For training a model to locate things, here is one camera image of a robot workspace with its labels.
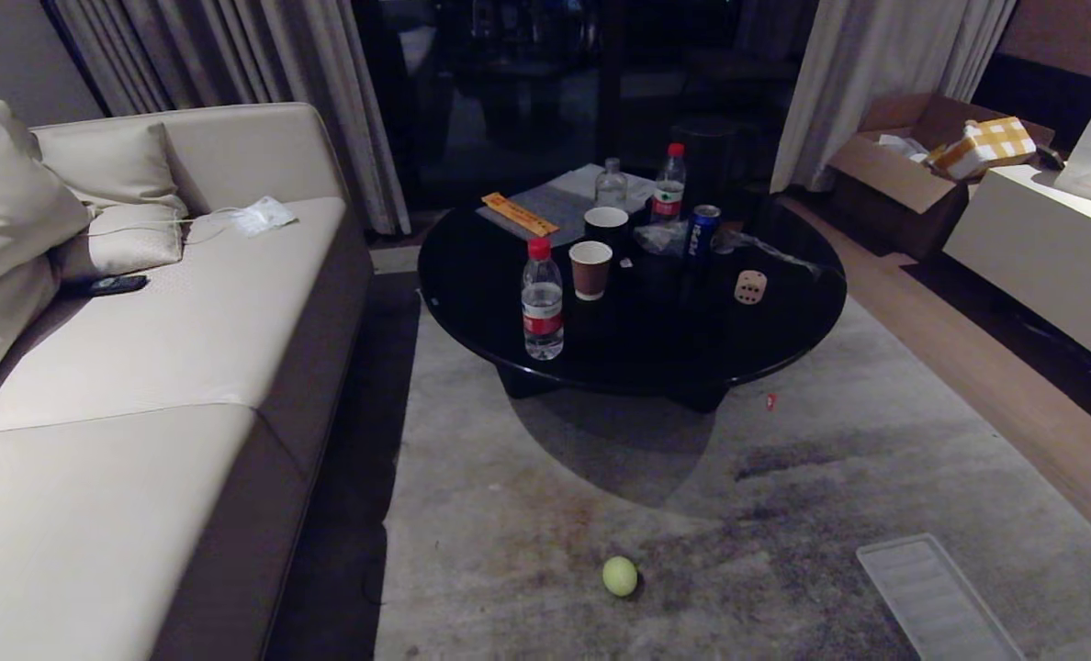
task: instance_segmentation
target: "beige leather sofa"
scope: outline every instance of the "beige leather sofa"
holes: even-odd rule
[[[140,292],[58,301],[0,368],[0,661],[259,658],[373,273],[303,104],[160,121],[196,227]]]

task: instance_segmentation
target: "red bottle cap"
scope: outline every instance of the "red bottle cap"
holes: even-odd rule
[[[529,259],[549,260],[549,239],[546,237],[529,239]]]

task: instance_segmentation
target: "pepsi can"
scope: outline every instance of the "pepsi can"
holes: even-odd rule
[[[697,205],[688,221],[687,241],[684,242],[684,260],[690,266],[699,268],[709,260],[709,243],[717,227],[721,226],[721,209],[714,205]]]

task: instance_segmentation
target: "table leg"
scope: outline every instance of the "table leg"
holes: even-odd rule
[[[675,393],[668,393],[668,398],[681,406],[697,411],[697,413],[712,413],[721,406],[721,400],[726,398],[729,388],[724,385],[706,386],[705,388],[688,388]]]
[[[503,364],[497,364],[495,368],[496,374],[501,377],[501,385],[504,386],[504,394],[513,400],[524,400],[526,397],[536,397],[559,389],[559,385],[553,382],[539,380],[517,369],[504,368]]]

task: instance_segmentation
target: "wooden floor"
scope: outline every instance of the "wooden floor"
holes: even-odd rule
[[[780,204],[831,242],[848,290],[1023,453],[1091,522],[1091,417],[954,307],[902,272],[901,254],[876,256],[801,201]]]

